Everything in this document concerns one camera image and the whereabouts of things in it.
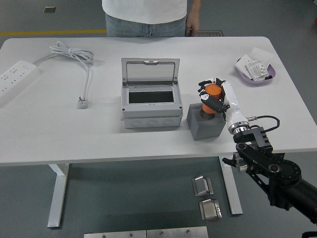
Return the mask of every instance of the power cord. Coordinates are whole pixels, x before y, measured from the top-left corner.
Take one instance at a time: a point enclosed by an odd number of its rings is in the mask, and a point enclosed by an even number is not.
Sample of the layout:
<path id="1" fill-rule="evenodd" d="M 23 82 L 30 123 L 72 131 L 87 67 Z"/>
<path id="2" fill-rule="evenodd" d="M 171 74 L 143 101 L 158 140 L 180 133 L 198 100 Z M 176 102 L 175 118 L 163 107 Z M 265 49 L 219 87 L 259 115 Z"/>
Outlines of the power cord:
<path id="1" fill-rule="evenodd" d="M 87 87 L 88 87 L 88 82 L 90 78 L 90 70 L 88 65 L 93 64 L 93 54 L 83 48 L 70 48 L 67 44 L 64 42 L 58 41 L 57 46 L 50 46 L 50 49 L 52 50 L 51 55 L 45 56 L 41 59 L 38 59 L 37 61 L 33 62 L 33 64 L 38 65 L 40 62 L 44 60 L 48 60 L 50 58 L 53 58 L 57 55 L 62 55 L 66 57 L 73 58 L 75 60 L 80 61 L 83 66 L 85 67 L 87 71 L 87 76 L 86 76 L 86 84 L 85 84 L 85 89 L 84 89 L 84 94 L 82 97 L 79 97 L 78 100 L 78 108 L 79 109 L 86 109 L 89 106 L 89 101 L 86 99 L 86 93 L 87 93 Z"/>
<path id="2" fill-rule="evenodd" d="M 247 118 L 247 119 L 248 119 L 248 121 L 253 121 L 253 120 L 257 120 L 257 119 L 261 119 L 261 118 L 272 118 L 272 119 L 276 120 L 276 126 L 273 126 L 273 127 L 269 128 L 269 129 L 266 129 L 266 130 L 263 130 L 264 133 L 267 133 L 269 131 L 272 131 L 272 130 L 275 130 L 275 129 L 279 128 L 280 120 L 277 117 L 274 117 L 274 116 L 265 115 L 265 116 L 251 117 L 251 118 Z M 253 125 L 253 126 L 250 127 L 250 129 L 253 128 L 253 127 L 260 127 L 260 126 Z"/>

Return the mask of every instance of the purple tray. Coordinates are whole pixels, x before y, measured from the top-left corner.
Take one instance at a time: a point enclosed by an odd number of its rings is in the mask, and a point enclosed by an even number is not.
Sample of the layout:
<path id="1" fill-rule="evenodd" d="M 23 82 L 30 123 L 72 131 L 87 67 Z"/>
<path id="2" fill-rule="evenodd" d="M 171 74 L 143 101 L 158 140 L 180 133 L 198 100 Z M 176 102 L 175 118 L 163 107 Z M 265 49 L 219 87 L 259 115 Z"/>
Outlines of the purple tray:
<path id="1" fill-rule="evenodd" d="M 272 65 L 268 65 L 268 67 L 267 67 L 267 71 L 268 71 L 268 73 L 269 73 L 269 75 L 271 75 L 272 76 L 272 78 L 270 78 L 270 79 L 266 79 L 266 80 L 262 80 L 262 81 L 253 81 L 252 79 L 249 79 L 247 76 L 245 76 L 243 73 L 241 73 L 239 70 L 238 70 L 238 72 L 239 72 L 239 74 L 240 74 L 240 76 L 241 76 L 241 78 L 243 78 L 244 79 L 244 81 L 246 81 L 246 82 L 248 82 L 248 83 L 251 83 L 251 84 L 261 84 L 261 83 L 268 83 L 268 82 L 271 82 L 272 81 L 272 79 L 274 79 L 274 77 L 275 77 L 275 70 L 274 70 L 274 68 L 272 67 Z"/>

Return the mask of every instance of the table leg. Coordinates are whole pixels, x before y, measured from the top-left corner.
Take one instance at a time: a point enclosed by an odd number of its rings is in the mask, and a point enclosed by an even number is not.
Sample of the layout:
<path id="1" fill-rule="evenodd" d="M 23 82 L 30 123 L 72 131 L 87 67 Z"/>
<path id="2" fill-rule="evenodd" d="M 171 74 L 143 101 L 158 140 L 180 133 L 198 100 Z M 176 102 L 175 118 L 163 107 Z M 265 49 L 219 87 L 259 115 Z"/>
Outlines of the table leg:
<path id="1" fill-rule="evenodd" d="M 63 209 L 69 164 L 49 165 L 56 173 L 56 182 L 50 210 L 48 228 L 59 227 Z"/>
<path id="2" fill-rule="evenodd" d="M 224 179 L 224 184 L 226 186 L 227 190 L 227 195 L 229 199 L 229 204 L 230 204 L 230 209 L 231 209 L 231 214 L 242 214 L 242 208 L 240 204 L 240 199 L 236 187 L 236 183 L 234 181 L 233 173 L 232 173 L 232 168 L 230 165 L 226 165 L 222 159 L 223 158 L 230 158 L 232 155 L 228 156 L 219 156 L 220 164 L 221 164 L 221 169 L 222 169 L 222 174 L 223 174 L 223 179 Z"/>

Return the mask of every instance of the white cable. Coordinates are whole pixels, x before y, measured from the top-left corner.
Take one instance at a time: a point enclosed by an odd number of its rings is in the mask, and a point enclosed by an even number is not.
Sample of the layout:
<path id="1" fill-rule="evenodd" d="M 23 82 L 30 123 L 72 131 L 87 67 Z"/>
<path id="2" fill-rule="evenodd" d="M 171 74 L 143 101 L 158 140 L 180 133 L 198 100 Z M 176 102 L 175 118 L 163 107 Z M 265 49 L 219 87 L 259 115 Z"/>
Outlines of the white cable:
<path id="1" fill-rule="evenodd" d="M 70 58 L 73 58 L 73 59 L 80 61 L 87 70 L 87 77 L 86 77 L 86 84 L 85 84 L 83 99 L 81 97 L 79 97 L 79 101 L 82 103 L 83 101 L 85 101 L 85 98 L 86 98 L 86 92 L 87 92 L 87 87 L 88 87 L 88 82 L 89 82 L 89 77 L 90 77 L 90 70 L 89 70 L 89 67 L 87 65 L 94 63 L 93 54 L 90 51 L 88 51 L 86 49 L 82 49 L 82 48 L 73 48 L 72 49 L 72 48 L 68 47 L 67 44 L 65 44 L 64 42 L 61 42 L 61 41 L 57 42 L 57 46 L 50 46 L 50 49 L 52 50 L 53 54 L 45 56 L 41 59 L 38 59 L 37 61 L 33 62 L 33 64 L 37 64 L 43 60 L 50 59 L 50 58 L 55 57 L 57 55 L 70 57 Z"/>

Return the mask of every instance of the orange cup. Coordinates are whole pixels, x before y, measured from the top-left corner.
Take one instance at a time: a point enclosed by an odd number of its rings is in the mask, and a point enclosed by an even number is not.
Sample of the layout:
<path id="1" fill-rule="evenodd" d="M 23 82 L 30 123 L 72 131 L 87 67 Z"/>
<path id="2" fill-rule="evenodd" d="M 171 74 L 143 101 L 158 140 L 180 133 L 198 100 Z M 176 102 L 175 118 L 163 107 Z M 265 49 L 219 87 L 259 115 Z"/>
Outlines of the orange cup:
<path id="1" fill-rule="evenodd" d="M 217 98 L 217 99 L 220 99 L 221 97 L 221 87 L 216 85 L 216 84 L 209 84 L 206 86 L 205 88 L 206 92 L 214 97 L 214 98 Z M 209 107 L 207 107 L 205 104 L 203 104 L 203 110 L 205 113 L 208 113 L 208 114 L 214 114 L 215 111 Z"/>

